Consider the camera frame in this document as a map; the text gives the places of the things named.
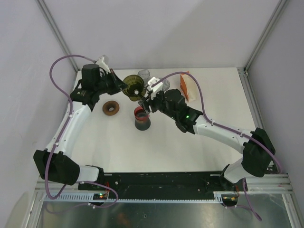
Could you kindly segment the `olive green dripper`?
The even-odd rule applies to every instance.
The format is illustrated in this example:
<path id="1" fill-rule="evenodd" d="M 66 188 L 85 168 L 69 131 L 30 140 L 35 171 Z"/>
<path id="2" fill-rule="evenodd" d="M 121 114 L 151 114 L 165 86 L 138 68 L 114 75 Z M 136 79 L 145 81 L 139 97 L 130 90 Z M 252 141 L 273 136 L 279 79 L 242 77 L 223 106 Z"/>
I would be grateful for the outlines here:
<path id="1" fill-rule="evenodd" d="M 127 85 L 127 87 L 123 90 L 123 93 L 129 97 L 131 101 L 139 101 L 145 96 L 145 83 L 140 76 L 129 75 L 123 80 L 123 82 Z"/>

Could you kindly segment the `clear grey glass carafe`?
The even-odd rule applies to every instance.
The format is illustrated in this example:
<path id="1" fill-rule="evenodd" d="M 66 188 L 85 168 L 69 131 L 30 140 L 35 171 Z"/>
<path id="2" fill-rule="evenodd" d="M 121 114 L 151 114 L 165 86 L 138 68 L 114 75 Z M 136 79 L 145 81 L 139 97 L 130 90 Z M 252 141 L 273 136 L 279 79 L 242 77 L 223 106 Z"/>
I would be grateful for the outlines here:
<path id="1" fill-rule="evenodd" d="M 138 72 L 138 76 L 143 79 L 143 81 L 148 82 L 151 79 L 151 74 L 148 69 L 143 69 Z"/>

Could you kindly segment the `red-rimmed dark carafe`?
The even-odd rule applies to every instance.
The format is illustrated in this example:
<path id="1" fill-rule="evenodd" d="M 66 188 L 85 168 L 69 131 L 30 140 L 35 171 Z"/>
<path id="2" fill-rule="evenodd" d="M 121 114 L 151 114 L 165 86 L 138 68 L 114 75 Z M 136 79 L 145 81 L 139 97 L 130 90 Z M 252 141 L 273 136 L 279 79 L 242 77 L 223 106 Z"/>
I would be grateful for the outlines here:
<path id="1" fill-rule="evenodd" d="M 142 107 L 137 107 L 134 110 L 135 127 L 140 131 L 146 131 L 151 126 L 149 115 L 144 111 Z"/>

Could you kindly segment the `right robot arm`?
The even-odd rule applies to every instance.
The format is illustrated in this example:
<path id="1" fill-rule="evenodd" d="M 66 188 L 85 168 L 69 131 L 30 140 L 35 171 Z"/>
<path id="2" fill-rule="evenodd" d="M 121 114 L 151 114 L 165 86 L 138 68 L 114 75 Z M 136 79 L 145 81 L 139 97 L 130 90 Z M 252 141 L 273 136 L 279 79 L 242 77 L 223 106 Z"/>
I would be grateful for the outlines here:
<path id="1" fill-rule="evenodd" d="M 143 97 L 139 105 L 148 114 L 159 111 L 170 117 L 183 133 L 212 138 L 242 155 L 241 159 L 228 164 L 221 172 L 219 185 L 223 190 L 231 190 L 243 178 L 262 178 L 275 154 L 265 130 L 256 128 L 248 131 L 209 122 L 202 111 L 187 106 L 185 98 L 177 89 L 159 91 L 154 98 L 150 95 Z"/>

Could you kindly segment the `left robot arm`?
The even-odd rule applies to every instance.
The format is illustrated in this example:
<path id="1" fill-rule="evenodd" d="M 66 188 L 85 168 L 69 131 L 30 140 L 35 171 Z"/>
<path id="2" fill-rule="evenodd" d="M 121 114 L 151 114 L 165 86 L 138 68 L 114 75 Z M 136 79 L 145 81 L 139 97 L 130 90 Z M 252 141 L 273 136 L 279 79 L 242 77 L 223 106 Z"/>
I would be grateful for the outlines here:
<path id="1" fill-rule="evenodd" d="M 101 189 L 105 178 L 92 165 L 79 165 L 72 160 L 76 140 L 100 96 L 114 95 L 126 88 L 112 69 L 102 61 L 84 65 L 81 79 L 68 96 L 68 111 L 54 138 L 44 150 L 34 153 L 34 162 L 41 178 L 66 185 L 88 181 L 95 190 Z"/>

